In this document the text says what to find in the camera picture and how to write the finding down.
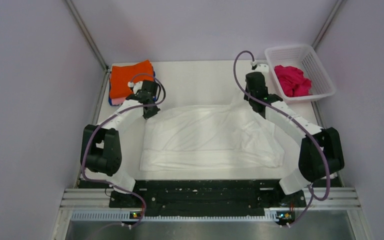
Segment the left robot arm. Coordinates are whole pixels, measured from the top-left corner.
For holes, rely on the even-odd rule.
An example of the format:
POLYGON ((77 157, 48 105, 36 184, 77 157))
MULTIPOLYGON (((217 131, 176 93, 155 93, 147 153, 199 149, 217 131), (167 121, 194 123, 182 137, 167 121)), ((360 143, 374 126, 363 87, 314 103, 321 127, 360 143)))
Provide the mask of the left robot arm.
POLYGON ((159 111, 160 94, 166 90, 157 79, 129 82, 133 91, 119 108, 97 125, 83 130, 81 146, 81 175, 84 180, 104 183, 121 193, 121 200, 129 207, 140 202, 135 190, 135 179, 122 168, 121 136, 138 119, 147 120, 159 111))

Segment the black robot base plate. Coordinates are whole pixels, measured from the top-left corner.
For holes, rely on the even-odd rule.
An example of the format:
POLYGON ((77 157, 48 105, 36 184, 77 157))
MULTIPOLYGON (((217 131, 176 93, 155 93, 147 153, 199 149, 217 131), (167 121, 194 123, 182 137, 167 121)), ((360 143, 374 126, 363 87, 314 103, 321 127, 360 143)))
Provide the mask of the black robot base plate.
POLYGON ((145 213, 147 204, 226 204, 248 203, 252 207, 279 207, 297 200, 300 190, 290 195, 277 191, 277 179, 255 180, 138 180, 134 194, 119 193, 105 183, 87 183, 82 180, 80 188, 103 188, 117 204, 139 208, 145 213))

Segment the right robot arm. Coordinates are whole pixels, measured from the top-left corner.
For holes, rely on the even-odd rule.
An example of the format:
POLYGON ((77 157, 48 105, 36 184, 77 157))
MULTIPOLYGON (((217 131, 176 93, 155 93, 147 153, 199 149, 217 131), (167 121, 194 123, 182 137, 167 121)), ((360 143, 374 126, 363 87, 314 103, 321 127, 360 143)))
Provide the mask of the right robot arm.
POLYGON ((287 206, 294 193, 344 168, 340 135, 335 128, 322 128, 294 112, 278 95, 269 93, 261 72, 246 74, 245 82, 244 100, 252 110, 283 130, 300 148, 297 167, 278 182, 273 192, 277 205, 287 206))

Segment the white printed t shirt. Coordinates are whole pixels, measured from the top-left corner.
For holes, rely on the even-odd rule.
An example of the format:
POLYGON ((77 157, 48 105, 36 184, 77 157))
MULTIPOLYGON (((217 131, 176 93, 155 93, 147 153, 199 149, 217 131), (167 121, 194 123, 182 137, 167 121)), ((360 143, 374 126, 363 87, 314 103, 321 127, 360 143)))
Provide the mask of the white printed t shirt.
POLYGON ((171 108, 146 121, 144 172, 278 168, 284 149, 273 123, 236 95, 227 105, 171 108))

